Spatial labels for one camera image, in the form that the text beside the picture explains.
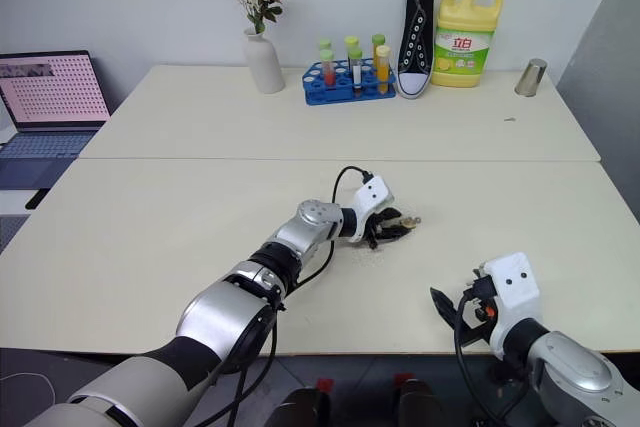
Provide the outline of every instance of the test tube rack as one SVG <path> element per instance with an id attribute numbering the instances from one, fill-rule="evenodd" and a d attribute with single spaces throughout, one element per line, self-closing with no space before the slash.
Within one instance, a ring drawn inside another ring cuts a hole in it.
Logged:
<path id="1" fill-rule="evenodd" d="M 302 87 L 304 88 L 307 104 L 338 104 L 361 100 L 389 99 L 396 96 L 396 91 L 393 87 L 396 77 L 391 67 L 389 67 L 389 80 L 381 82 L 376 77 L 373 59 L 363 59 L 361 91 L 359 95 L 356 95 L 353 88 L 353 78 L 349 73 L 349 62 L 347 60 L 334 60 L 333 63 L 336 69 L 336 83 L 331 87 L 324 83 L 322 62 L 313 64 L 302 76 Z M 381 94 L 378 90 L 380 84 L 389 86 L 385 94 Z"/>

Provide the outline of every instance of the red object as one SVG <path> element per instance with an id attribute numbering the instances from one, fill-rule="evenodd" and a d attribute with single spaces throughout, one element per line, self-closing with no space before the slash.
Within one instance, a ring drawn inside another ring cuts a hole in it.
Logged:
<path id="1" fill-rule="evenodd" d="M 324 73 L 324 83 L 329 87 L 333 87 L 336 85 L 336 73 L 335 72 L 325 72 Z"/>
<path id="2" fill-rule="evenodd" d="M 318 379 L 316 382 L 316 389 L 320 392 L 324 392 L 325 394 L 330 394 L 333 390 L 333 384 L 335 384 L 333 379 Z"/>
<path id="3" fill-rule="evenodd" d="M 403 374 L 396 374 L 393 376 L 393 385 L 395 385 L 396 387 L 400 387 L 402 384 L 404 384 L 407 380 L 411 380 L 411 379 L 415 379 L 416 376 L 406 372 Z"/>

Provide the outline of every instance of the yellow bottle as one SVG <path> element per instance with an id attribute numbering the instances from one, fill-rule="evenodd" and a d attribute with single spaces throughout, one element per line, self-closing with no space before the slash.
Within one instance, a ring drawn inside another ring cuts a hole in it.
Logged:
<path id="1" fill-rule="evenodd" d="M 473 87 L 480 81 L 501 10 L 502 0 L 489 7 L 476 0 L 440 2 L 431 83 Z"/>

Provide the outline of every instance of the silver cup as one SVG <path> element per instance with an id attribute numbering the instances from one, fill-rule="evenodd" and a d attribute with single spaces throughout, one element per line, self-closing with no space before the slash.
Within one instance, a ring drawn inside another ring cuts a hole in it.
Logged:
<path id="1" fill-rule="evenodd" d="M 516 94 L 524 95 L 525 97 L 533 97 L 536 95 L 538 85 L 542 80 L 545 70 L 547 70 L 547 63 L 544 60 L 531 59 L 527 68 L 524 69 L 518 85 L 516 85 Z"/>

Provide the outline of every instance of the cable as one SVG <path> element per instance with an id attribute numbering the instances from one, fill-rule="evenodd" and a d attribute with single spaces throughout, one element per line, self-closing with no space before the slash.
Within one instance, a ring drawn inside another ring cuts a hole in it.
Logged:
<path id="1" fill-rule="evenodd" d="M 527 394 L 529 393 L 529 382 L 527 382 L 526 380 L 522 382 L 522 385 L 520 386 L 520 390 L 518 390 L 518 393 L 513 397 L 513 399 L 511 399 L 500 411 L 500 413 L 498 414 L 498 417 L 502 420 L 505 420 L 505 418 L 507 417 L 507 415 L 509 415 L 509 413 L 520 403 L 522 402 L 522 399 L 524 399 Z"/>
<path id="2" fill-rule="evenodd" d="M 346 172 L 348 172 L 349 170 L 355 170 L 357 172 L 360 172 L 362 174 L 362 178 L 363 178 L 363 180 L 365 182 L 367 182 L 372 177 L 372 174 L 370 172 L 367 172 L 366 170 L 361 169 L 360 167 L 356 167 L 355 165 L 347 165 L 346 167 L 344 167 L 340 171 L 340 173 L 336 177 L 335 183 L 333 184 L 333 192 L 331 194 L 331 202 L 332 203 L 336 202 L 336 195 L 338 194 L 338 185 L 340 184 L 340 179 L 342 179 L 342 176 Z M 327 259 L 320 266 L 320 268 L 318 270 L 316 270 L 313 274 L 311 274 L 306 279 L 303 279 L 302 281 L 298 282 L 298 286 L 295 288 L 295 290 L 298 290 L 304 284 L 307 284 L 307 283 L 311 282 L 313 279 L 315 279 L 318 275 L 320 275 L 328 267 L 329 263 L 331 262 L 331 259 L 333 258 L 333 251 L 334 250 L 335 250 L 335 242 L 332 240 L 331 241 L 331 246 L 329 247 L 329 255 L 327 255 Z"/>
<path id="3" fill-rule="evenodd" d="M 238 377 L 238 385 L 236 386 L 236 394 L 233 400 L 238 400 L 242 395 L 242 389 L 244 389 L 244 381 L 247 379 L 247 367 L 240 371 L 240 377 Z M 236 405 L 231 412 L 229 413 L 229 420 L 227 421 L 227 427 L 233 427 L 236 423 L 236 417 L 238 416 L 238 407 L 240 404 Z"/>
<path id="4" fill-rule="evenodd" d="M 471 376 L 469 375 L 469 370 L 467 368 L 467 364 L 465 363 L 464 356 L 462 355 L 462 345 L 460 342 L 460 335 L 462 333 L 462 322 L 463 322 L 463 314 L 464 307 L 471 300 L 469 298 L 468 293 L 464 293 L 462 298 L 460 299 L 460 303 L 458 304 L 458 311 L 456 312 L 456 318 L 453 323 L 453 345 L 456 349 L 456 359 L 458 360 L 458 365 L 460 366 L 460 372 L 462 372 L 462 377 L 464 379 L 464 383 L 467 384 L 467 389 L 471 393 L 471 396 L 478 403 L 482 411 L 485 413 L 489 419 L 494 422 L 498 427 L 510 427 L 509 424 L 500 419 L 496 414 L 494 414 L 491 409 L 484 403 L 484 401 L 478 395 L 476 388 L 473 385 L 473 381 L 471 380 Z"/>
<path id="5" fill-rule="evenodd" d="M 46 375 L 36 374 L 35 372 L 18 372 L 18 373 L 7 375 L 6 377 L 0 378 L 0 382 L 12 379 L 14 377 L 21 377 L 23 375 L 24 376 L 32 376 L 32 377 L 40 377 L 42 380 L 44 380 L 47 383 L 47 385 L 49 386 L 49 390 L 51 391 L 51 406 L 56 405 L 56 391 L 53 388 L 53 384 L 49 380 L 49 377 L 47 377 Z"/>
<path id="6" fill-rule="evenodd" d="M 262 372 L 260 372 L 260 375 L 256 377 L 256 380 L 253 382 L 253 384 L 251 384 L 249 388 L 247 388 L 247 390 L 245 390 L 240 397 L 234 399 L 231 403 L 229 403 L 226 407 L 224 407 L 218 413 L 213 414 L 212 416 L 204 419 L 202 422 L 196 424 L 195 427 L 206 427 L 207 425 L 213 424 L 216 420 L 219 420 L 222 417 L 224 417 L 232 409 L 235 409 L 238 405 L 240 405 L 240 403 L 244 399 L 249 397 L 254 392 L 254 390 L 258 388 L 258 385 L 260 385 L 260 382 L 262 382 L 264 378 L 267 376 L 267 373 L 271 368 L 271 364 L 273 364 L 273 359 L 276 356 L 277 344 L 278 344 L 278 323 L 276 321 L 276 323 L 273 324 L 273 329 L 271 330 L 271 350 L 269 352 L 269 358 L 267 359 L 267 363 L 265 364 L 264 369 L 262 369 Z"/>

